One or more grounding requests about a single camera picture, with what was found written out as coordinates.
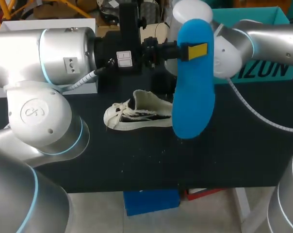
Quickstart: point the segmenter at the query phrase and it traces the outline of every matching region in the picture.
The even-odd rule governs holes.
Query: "white sneaker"
[[[172,103],[152,92],[135,90],[133,98],[114,103],[104,113],[104,124],[114,130],[135,130],[142,127],[171,127]]]

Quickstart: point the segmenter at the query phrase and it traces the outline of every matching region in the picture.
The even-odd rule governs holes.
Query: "floor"
[[[268,188],[247,188],[252,208]],[[75,209],[72,233],[240,233],[231,190],[192,201],[179,208],[128,217],[123,193],[70,194]],[[270,233],[263,223],[256,233]]]

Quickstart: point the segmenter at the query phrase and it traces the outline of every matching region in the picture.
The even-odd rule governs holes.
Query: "shoe insole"
[[[207,126],[213,112],[213,32],[209,23],[192,19],[183,24],[178,45],[205,44],[207,54],[190,61],[178,60],[178,78],[172,107],[172,125],[182,139],[198,136]]]

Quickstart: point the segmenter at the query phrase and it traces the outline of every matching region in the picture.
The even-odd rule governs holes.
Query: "white cable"
[[[79,81],[77,81],[75,84],[71,86],[65,86],[62,88],[62,91],[72,91],[74,89],[77,89],[78,87],[82,86],[83,84],[87,83],[89,80],[96,78],[95,82],[98,79],[98,76],[95,74],[95,71],[90,72],[89,74],[86,74],[83,78],[81,78]]]
[[[257,111],[255,111],[248,103],[247,101],[245,101],[245,99],[243,98],[243,96],[240,94],[240,92],[237,90],[237,88],[235,87],[235,85],[233,84],[233,82],[231,81],[231,79],[227,79],[229,85],[233,88],[234,92],[236,93],[237,97],[243,102],[243,104],[247,107],[247,109],[249,109],[256,117],[258,117],[260,120],[264,121],[265,123],[276,127],[278,129],[284,130],[284,131],[288,131],[288,132],[293,132],[293,128],[288,128],[282,125],[278,125],[268,119],[266,119],[265,117],[263,117],[261,114],[259,114]]]

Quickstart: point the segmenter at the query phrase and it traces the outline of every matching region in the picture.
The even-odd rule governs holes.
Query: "black table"
[[[103,85],[100,94],[67,97],[88,124],[90,144],[76,159],[37,170],[69,193],[277,185],[293,155],[293,133],[257,119],[228,84],[215,86],[212,119],[195,139],[178,139],[171,128],[107,129],[106,108],[135,89],[149,89],[149,75],[123,77],[118,85]],[[293,80],[237,87],[263,116],[293,127]],[[7,123],[6,99],[0,99],[0,129]]]

